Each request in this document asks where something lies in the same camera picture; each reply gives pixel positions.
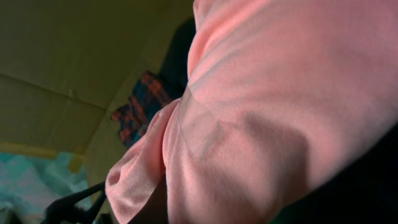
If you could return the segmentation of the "black garment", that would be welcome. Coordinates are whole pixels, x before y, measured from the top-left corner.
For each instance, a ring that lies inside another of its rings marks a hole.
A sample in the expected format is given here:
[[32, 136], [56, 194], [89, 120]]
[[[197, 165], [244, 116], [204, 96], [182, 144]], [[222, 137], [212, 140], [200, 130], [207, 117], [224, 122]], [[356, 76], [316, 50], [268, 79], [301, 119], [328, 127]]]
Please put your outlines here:
[[397, 128], [272, 224], [397, 224]]

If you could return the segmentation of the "pink garment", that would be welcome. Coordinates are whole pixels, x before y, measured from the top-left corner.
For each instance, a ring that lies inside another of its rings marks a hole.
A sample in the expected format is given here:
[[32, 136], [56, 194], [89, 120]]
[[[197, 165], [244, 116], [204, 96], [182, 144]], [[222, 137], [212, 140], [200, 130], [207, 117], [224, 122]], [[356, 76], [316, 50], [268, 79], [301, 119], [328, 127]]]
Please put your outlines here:
[[183, 96], [110, 170], [119, 223], [161, 180], [170, 223], [260, 223], [397, 122], [397, 2], [193, 3]]

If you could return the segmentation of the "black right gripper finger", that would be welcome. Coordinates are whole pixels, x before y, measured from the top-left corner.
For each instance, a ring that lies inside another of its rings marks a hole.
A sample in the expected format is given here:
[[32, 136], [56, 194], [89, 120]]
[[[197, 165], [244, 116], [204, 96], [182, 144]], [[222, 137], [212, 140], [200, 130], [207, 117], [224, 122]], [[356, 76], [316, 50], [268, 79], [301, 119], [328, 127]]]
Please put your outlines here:
[[[77, 206], [78, 202], [97, 192], [100, 192], [100, 195], [89, 209]], [[52, 202], [46, 208], [41, 224], [61, 224], [61, 222], [92, 224], [105, 200], [105, 182], [101, 182]]]

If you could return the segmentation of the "red navy plaid shirt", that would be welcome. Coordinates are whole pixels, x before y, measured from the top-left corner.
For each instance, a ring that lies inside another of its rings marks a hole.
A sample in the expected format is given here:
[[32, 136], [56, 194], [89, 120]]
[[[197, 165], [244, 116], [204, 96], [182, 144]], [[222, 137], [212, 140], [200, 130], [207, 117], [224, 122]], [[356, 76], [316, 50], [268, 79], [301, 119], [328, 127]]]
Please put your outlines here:
[[131, 147], [145, 135], [155, 114], [174, 99], [179, 91], [163, 79], [146, 71], [138, 79], [126, 104], [115, 109], [110, 119], [119, 122], [118, 136]]

